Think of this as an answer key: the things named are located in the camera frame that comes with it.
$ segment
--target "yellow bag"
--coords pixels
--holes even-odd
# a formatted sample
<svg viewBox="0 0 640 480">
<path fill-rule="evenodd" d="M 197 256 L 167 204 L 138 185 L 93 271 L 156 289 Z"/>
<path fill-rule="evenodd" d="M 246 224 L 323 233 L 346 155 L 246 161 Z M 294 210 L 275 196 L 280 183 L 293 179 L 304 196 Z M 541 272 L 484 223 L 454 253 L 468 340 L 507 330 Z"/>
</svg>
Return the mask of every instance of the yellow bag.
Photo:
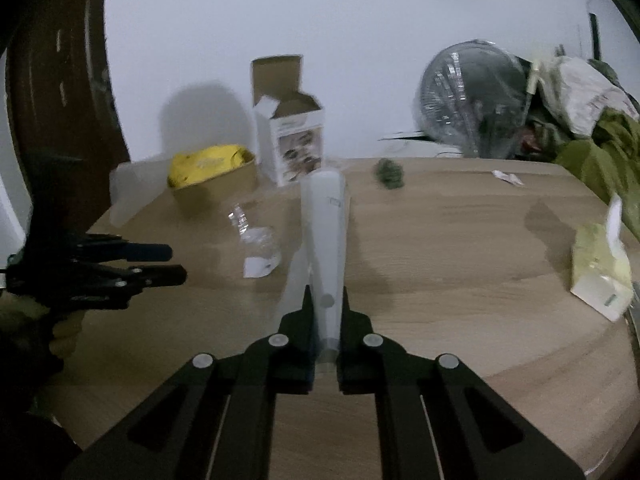
<svg viewBox="0 0 640 480">
<path fill-rule="evenodd" d="M 254 155 L 240 144 L 210 146 L 194 153 L 177 153 L 171 161 L 170 187 L 192 186 L 228 173 L 254 160 Z"/>
</svg>

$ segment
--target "white wall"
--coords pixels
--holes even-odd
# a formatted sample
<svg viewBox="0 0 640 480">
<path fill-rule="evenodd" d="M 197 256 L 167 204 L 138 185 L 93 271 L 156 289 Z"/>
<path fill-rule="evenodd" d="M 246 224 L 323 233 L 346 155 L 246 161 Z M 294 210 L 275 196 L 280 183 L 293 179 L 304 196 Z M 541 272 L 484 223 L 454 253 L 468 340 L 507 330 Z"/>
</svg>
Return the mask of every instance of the white wall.
<svg viewBox="0 0 640 480">
<path fill-rule="evenodd" d="M 414 129 L 412 99 L 441 49 L 484 38 L 591 53 L 587 0 L 106 0 L 116 107 L 133 160 L 228 140 L 254 145 L 250 61 L 303 54 L 325 106 L 325 151 L 358 156 Z M 640 96 L 640 46 L 610 0 L 606 61 Z"/>
<path fill-rule="evenodd" d="M 0 269 L 24 244 L 31 199 L 22 179 L 9 130 L 4 88 L 6 55 L 0 56 Z"/>
</svg>

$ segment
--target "box flap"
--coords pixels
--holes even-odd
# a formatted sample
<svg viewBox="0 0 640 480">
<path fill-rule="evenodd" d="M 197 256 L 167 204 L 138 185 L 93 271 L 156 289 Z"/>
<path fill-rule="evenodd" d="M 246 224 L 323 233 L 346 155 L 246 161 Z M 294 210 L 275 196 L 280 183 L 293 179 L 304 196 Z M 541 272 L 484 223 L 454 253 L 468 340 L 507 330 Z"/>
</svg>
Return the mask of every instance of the box flap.
<svg viewBox="0 0 640 480">
<path fill-rule="evenodd" d="M 263 117 L 272 118 L 276 110 L 278 109 L 278 105 L 280 101 L 274 99 L 273 97 L 269 97 L 268 95 L 263 95 L 258 104 L 254 106 L 254 111 L 262 115 Z"/>
<path fill-rule="evenodd" d="M 287 117 L 290 115 L 304 114 L 306 112 L 314 112 L 321 110 L 322 107 L 310 95 L 295 92 L 283 96 L 282 101 L 278 104 L 274 111 L 273 117 Z"/>
<path fill-rule="evenodd" d="M 263 95 L 282 101 L 298 91 L 302 56 L 273 56 L 254 59 L 251 63 L 254 106 Z"/>
</svg>

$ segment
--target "white paper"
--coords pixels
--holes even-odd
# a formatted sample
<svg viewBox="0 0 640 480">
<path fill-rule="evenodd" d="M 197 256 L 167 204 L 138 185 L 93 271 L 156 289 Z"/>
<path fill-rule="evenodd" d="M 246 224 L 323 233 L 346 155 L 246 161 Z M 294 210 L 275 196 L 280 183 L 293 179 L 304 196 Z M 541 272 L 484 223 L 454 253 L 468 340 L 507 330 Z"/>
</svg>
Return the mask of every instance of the white paper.
<svg viewBox="0 0 640 480">
<path fill-rule="evenodd" d="M 616 254 L 620 246 L 620 228 L 622 227 L 622 199 L 614 193 L 609 203 L 607 211 L 607 221 L 605 230 L 607 234 L 607 244 L 612 254 Z"/>
<path fill-rule="evenodd" d="M 492 173 L 494 174 L 494 176 L 496 178 L 499 178 L 500 180 L 503 180 L 505 182 L 508 182 L 509 184 L 513 185 L 513 186 L 518 186 L 518 187 L 522 187 L 524 186 L 524 184 L 522 183 L 522 181 L 515 176 L 513 173 L 503 173 L 499 170 L 493 170 Z"/>
</svg>

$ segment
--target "plastic bag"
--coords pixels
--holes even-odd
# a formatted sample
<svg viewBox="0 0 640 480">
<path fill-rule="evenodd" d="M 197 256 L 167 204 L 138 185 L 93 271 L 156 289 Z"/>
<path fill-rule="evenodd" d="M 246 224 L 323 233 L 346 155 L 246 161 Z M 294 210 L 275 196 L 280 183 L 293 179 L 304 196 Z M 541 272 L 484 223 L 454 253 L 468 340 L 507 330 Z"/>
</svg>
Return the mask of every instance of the plastic bag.
<svg viewBox="0 0 640 480">
<path fill-rule="evenodd" d="M 229 219 L 238 228 L 244 247 L 244 277 L 263 278 L 271 274 L 282 259 L 273 229 L 249 227 L 246 215 L 239 204 L 229 213 Z"/>
<path fill-rule="evenodd" d="M 545 107 L 575 137 L 588 139 L 604 108 L 624 112 L 637 120 L 629 97 L 585 60 L 555 57 L 540 67 Z"/>
</svg>

